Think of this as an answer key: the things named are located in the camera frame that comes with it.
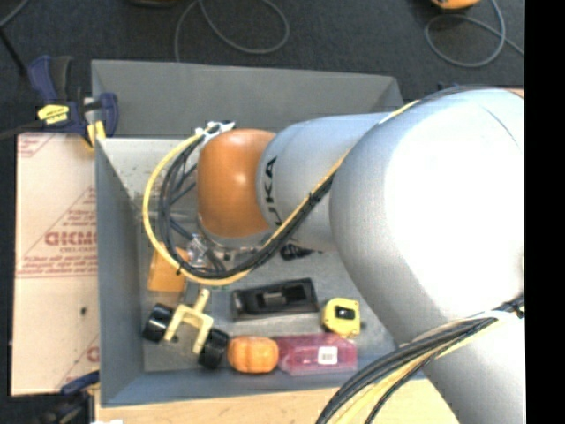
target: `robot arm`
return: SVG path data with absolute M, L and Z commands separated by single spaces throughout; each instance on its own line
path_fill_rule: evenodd
M 200 154 L 199 181 L 207 171 L 210 184 L 237 189 L 199 192 L 200 226 L 215 243 L 277 231 L 339 164 L 292 242 L 337 250 L 398 343 L 523 295 L 522 97 L 458 90 L 398 114 L 325 117 L 276 136 L 242 131 L 218 135 Z M 230 161 L 219 168 L 222 156 Z M 230 203 L 209 207 L 220 194 Z M 426 373 L 462 424 L 517 424 L 525 421 L 524 351 L 516 319 Z

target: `yellow cable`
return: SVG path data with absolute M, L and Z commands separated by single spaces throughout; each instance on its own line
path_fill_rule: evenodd
M 510 312 L 504 312 L 504 313 L 508 314 L 509 316 L 513 314 Z M 448 322 L 445 325 L 441 325 L 438 329 L 446 329 L 449 327 L 453 327 L 461 322 L 468 322 L 481 318 L 484 317 L 482 317 L 481 315 L 477 315 L 475 317 L 471 317 L 467 319 Z M 397 380 L 402 379 L 420 362 L 431 358 L 441 358 L 442 356 L 445 356 L 448 353 L 451 353 L 457 349 L 460 349 L 461 347 L 466 346 L 467 344 L 475 340 L 477 337 L 484 336 L 485 333 L 493 331 L 496 327 L 506 323 L 507 321 L 508 321 L 507 319 L 504 320 L 498 319 L 497 322 L 494 322 L 488 327 L 485 327 L 478 333 L 466 337 L 465 339 L 459 341 L 457 344 L 452 345 L 445 351 L 443 351 L 443 349 L 448 347 L 451 344 L 451 341 L 447 341 L 444 344 L 434 347 L 430 351 L 423 353 L 414 360 L 411 360 L 406 364 L 400 366 L 397 370 L 393 371 L 388 376 L 381 379 L 378 383 L 375 383 L 374 385 L 369 385 L 365 389 L 361 390 L 355 397 L 353 397 L 350 401 L 348 401 L 343 407 L 347 407 L 348 404 L 350 404 L 349 408 L 347 408 L 347 410 L 342 415 L 340 415 L 340 417 L 337 419 L 335 424 L 349 424 L 350 422 L 352 422 L 352 420 L 359 414 L 359 412 L 361 412 L 361 410 L 363 410 L 364 407 L 368 406 L 369 404 L 375 404 L 377 400 L 379 400 L 381 397 L 384 396 L 384 394 L 388 392 L 388 390 L 395 384 Z M 433 333 L 435 333 L 435 331 L 426 332 L 426 336 L 430 336 L 430 334 Z
M 435 353 L 445 348 L 448 344 L 449 342 L 444 343 L 438 347 L 435 347 L 429 352 L 423 353 L 414 360 L 409 361 L 408 363 L 399 367 L 397 370 L 391 372 L 385 378 L 381 379 L 378 383 L 369 385 L 365 389 L 361 390 L 357 394 L 357 398 L 353 397 L 347 403 L 350 404 L 349 408 L 347 408 L 347 410 L 342 415 L 340 415 L 335 424 L 349 424 L 365 407 L 370 405 L 371 408 L 373 408 L 373 405 L 377 402 L 377 400 L 384 396 L 387 391 L 396 383 L 396 381 L 406 376 L 415 366 L 417 366 L 422 361 L 433 357 Z
M 154 249 L 157 250 L 157 252 L 163 257 L 163 259 L 165 261 L 167 261 L 174 269 L 178 270 L 180 273 L 187 276 L 189 279 L 193 280 L 196 283 L 205 284 L 205 285 L 213 285 L 213 286 L 222 286 L 222 285 L 231 284 L 231 283 L 237 281 L 238 279 L 245 276 L 247 274 L 247 272 L 246 271 L 240 272 L 240 273 L 238 273 L 234 276 L 231 276 L 229 278 L 222 278 L 222 279 L 207 279 L 207 278 L 200 278 L 198 276 L 195 276 L 191 272 L 181 268 L 178 261 L 176 261 L 170 255 L 169 251 L 159 242 L 159 240 L 157 239 L 157 237 L 154 234 L 153 227 L 151 226 L 151 221 L 149 219 L 149 200 L 150 200 L 150 197 L 151 197 L 151 190 L 153 189 L 154 183 L 155 183 L 157 177 L 159 176 L 159 174 L 161 173 L 161 171 L 165 168 L 167 163 L 169 163 L 173 158 L 175 158 L 177 155 L 179 155 L 183 150 L 185 150 L 186 148 L 191 146 L 191 144 L 197 142 L 200 139 L 200 137 L 205 136 L 205 133 L 208 133 L 210 129 L 211 129 L 211 127 L 207 127 L 204 130 L 203 133 L 193 135 L 192 137 L 190 137 L 186 140 L 183 140 L 175 148 L 171 149 L 169 151 L 169 153 L 166 154 L 163 157 L 163 159 L 157 164 L 153 173 L 149 177 L 149 180 L 147 181 L 147 186 L 146 186 L 146 189 L 145 189 L 145 193 L 143 195 L 143 205 L 142 205 L 141 212 L 142 212 L 142 215 L 143 215 L 143 224 L 145 226 L 145 231 L 147 233 L 147 236 L 149 237 L 149 240 L 151 241 L 151 244 L 153 245 Z
M 411 107 L 412 105 L 414 105 L 417 102 L 418 101 L 410 102 L 410 103 L 404 105 L 401 109 L 393 111 L 392 113 L 390 113 L 386 117 L 384 117 L 379 122 L 379 124 L 382 124 L 385 121 L 388 121 L 390 118 L 395 117 L 395 116 L 399 115 L 400 113 L 403 113 L 405 110 L 407 110 L 409 107 Z M 170 150 L 169 153 L 166 154 L 163 157 L 163 159 L 159 162 L 159 164 L 157 165 L 157 167 L 154 169 L 153 173 L 151 174 L 151 177 L 147 181 L 147 186 L 146 186 L 146 189 L 145 189 L 145 193 L 143 195 L 143 206 L 142 206 L 141 211 L 142 211 L 142 215 L 143 215 L 143 224 L 145 225 L 146 233 L 147 233 L 147 236 L 149 237 L 149 240 L 151 241 L 151 244 L 153 245 L 154 249 L 157 250 L 157 252 L 162 256 L 162 258 L 165 261 L 167 261 L 173 267 L 173 269 L 175 269 L 179 273 L 187 276 L 189 279 L 191 279 L 195 283 L 204 284 L 204 285 L 212 285 L 212 286 L 224 286 L 224 285 L 227 285 L 227 284 L 235 283 L 237 280 L 239 280 L 239 279 L 243 278 L 245 275 L 247 275 L 252 269 L 244 270 L 244 271 L 236 273 L 235 275 L 232 275 L 230 277 L 220 278 L 220 279 L 202 278 L 200 276 L 195 276 L 194 274 L 187 271 L 186 269 L 183 269 L 181 267 L 180 263 L 178 261 L 176 261 L 170 255 L 169 251 L 159 242 L 159 240 L 157 239 L 157 237 L 154 234 L 154 231 L 153 231 L 153 228 L 151 226 L 150 219 L 149 219 L 149 200 L 150 200 L 150 196 L 151 196 L 151 190 L 153 189 L 154 183 L 155 183 L 157 177 L 159 176 L 159 174 L 161 173 L 161 171 L 165 168 L 167 163 L 169 163 L 175 156 L 179 155 L 184 149 L 188 148 L 189 146 L 191 146 L 191 144 L 198 141 L 200 139 L 200 137 L 205 136 L 205 133 L 209 132 L 210 128 L 211 127 L 207 127 L 203 131 L 203 133 L 198 133 L 198 134 L 193 135 L 192 137 L 190 137 L 186 140 L 183 140 L 181 143 L 179 143 L 175 148 Z M 312 195 L 313 193 L 316 193 L 318 191 L 318 189 L 328 179 L 328 177 L 331 176 L 332 174 L 334 174 L 337 171 L 337 169 L 341 166 L 343 159 L 345 158 L 345 156 L 348 153 L 349 153 L 349 150 L 345 154 L 343 154 L 337 160 L 337 162 L 334 163 L 334 165 L 328 171 L 326 176 L 324 176 L 324 178 L 313 188 L 313 190 L 310 192 L 310 194 L 302 200 L 302 202 L 294 209 L 294 211 L 292 211 L 290 213 L 290 215 L 278 227 L 278 229 L 273 233 L 273 235 L 271 235 L 271 237 L 267 240 L 267 242 L 265 242 L 265 244 L 263 245 L 263 247 L 261 249 L 268 246 L 269 243 L 271 243 L 274 239 L 276 239 L 276 237 L 282 231 L 284 231 L 284 229 L 288 226 L 288 224 L 294 219 L 296 214 L 303 208 L 303 206 L 305 206 L 308 203 L 308 201 L 310 199 L 310 195 Z

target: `orange ball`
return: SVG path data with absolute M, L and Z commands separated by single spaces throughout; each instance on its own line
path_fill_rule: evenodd
M 228 344 L 228 362 L 245 374 L 271 372 L 279 360 L 279 347 L 269 337 L 233 337 Z

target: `gray cable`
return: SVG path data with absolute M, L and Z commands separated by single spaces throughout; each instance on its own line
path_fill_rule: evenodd
M 502 12 L 501 12 L 501 9 L 499 8 L 498 4 L 496 3 L 495 0 L 490 0 L 490 2 L 492 3 L 492 5 L 494 7 L 494 12 L 496 13 L 496 17 L 497 17 L 499 24 L 501 26 L 500 31 L 497 31 L 496 29 L 485 24 L 484 22 L 481 22 L 480 20 L 470 18 L 470 17 L 464 16 L 462 14 L 441 14 L 440 16 L 436 16 L 435 18 L 430 20 L 427 23 L 426 27 L 424 28 L 424 35 L 426 36 L 426 41 L 429 44 L 432 51 L 438 57 L 442 58 L 443 60 L 447 61 L 448 63 L 451 63 L 455 66 L 461 66 L 461 67 L 466 67 L 466 68 L 478 68 L 478 67 L 482 67 L 482 66 L 485 66 L 485 65 L 493 62 L 494 59 L 497 56 L 499 56 L 500 53 L 502 52 L 502 48 L 504 47 L 505 43 L 507 43 L 509 46 L 514 48 L 519 54 L 521 54 L 523 57 L 525 57 L 524 51 L 522 49 L 520 49 L 514 42 L 507 39 L 507 37 L 506 37 L 506 23 L 504 22 L 504 18 L 502 17 Z M 470 22 L 470 23 L 472 23 L 476 26 L 484 28 L 485 30 L 487 30 L 488 32 L 490 32 L 492 34 L 496 34 L 496 35 L 500 36 L 500 42 L 496 46 L 496 49 L 494 50 L 494 52 L 491 55 L 489 55 L 487 58 L 485 58 L 484 60 L 481 60 L 481 61 L 478 61 L 478 62 L 475 62 L 475 63 L 465 63 L 465 62 L 462 62 L 462 61 L 455 60 L 454 58 L 448 57 L 447 55 L 442 53 L 435 46 L 435 44 L 433 43 L 432 38 L 430 36 L 431 26 L 440 19 L 444 19 L 444 20 L 445 19 L 462 19 L 466 22 Z
M 0 27 L 4 27 L 8 24 L 8 22 L 14 19 L 18 13 L 24 9 L 24 6 L 26 6 L 29 1 L 30 0 L 22 0 L 5 18 L 0 20 Z
M 187 16 L 187 14 L 194 8 L 194 6 L 196 6 L 196 4 L 200 7 L 200 10 L 202 11 L 202 14 L 204 16 L 204 18 L 206 19 L 206 22 L 208 23 L 208 25 L 210 26 L 210 28 L 212 28 L 212 30 L 214 31 L 214 33 L 226 44 L 228 44 L 229 46 L 231 46 L 232 48 L 242 51 L 244 53 L 248 53 L 248 54 L 253 54 L 253 55 L 266 55 L 268 53 L 272 53 L 275 52 L 276 50 L 280 49 L 289 39 L 290 36 L 290 24 L 289 21 L 286 19 L 286 17 L 284 16 L 283 12 L 280 10 L 280 8 L 278 6 L 276 6 L 274 3 L 268 1 L 268 0 L 258 0 L 260 2 L 262 2 L 263 4 L 265 4 L 266 6 L 268 6 L 269 8 L 271 8 L 273 11 L 276 12 L 276 14 L 279 16 L 279 18 L 281 19 L 282 23 L 284 24 L 284 35 L 282 37 L 282 39 L 274 46 L 269 47 L 269 48 L 264 48 L 264 49 L 250 49 L 247 48 L 245 46 L 242 46 L 240 44 L 237 44 L 235 42 L 233 42 L 232 40 L 230 40 L 229 38 L 227 38 L 226 36 L 224 36 L 222 34 L 222 32 L 220 32 L 220 30 L 214 25 L 214 23 L 212 22 L 212 20 L 208 17 L 208 14 L 206 12 L 206 9 L 204 8 L 204 2 L 205 0 L 196 0 L 194 2 L 192 2 L 186 9 L 185 11 L 182 13 L 182 15 L 180 16 L 180 18 L 178 19 L 177 22 L 177 27 L 175 29 L 175 59 L 177 60 L 177 62 L 180 62 L 180 54 L 178 52 L 178 38 L 180 35 L 180 29 L 181 26 L 183 24 L 183 22 L 185 21 L 185 18 Z

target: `white sticker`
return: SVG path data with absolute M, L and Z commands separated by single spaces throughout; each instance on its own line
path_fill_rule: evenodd
M 318 349 L 318 364 L 337 364 L 337 347 L 320 347 L 320 349 Z

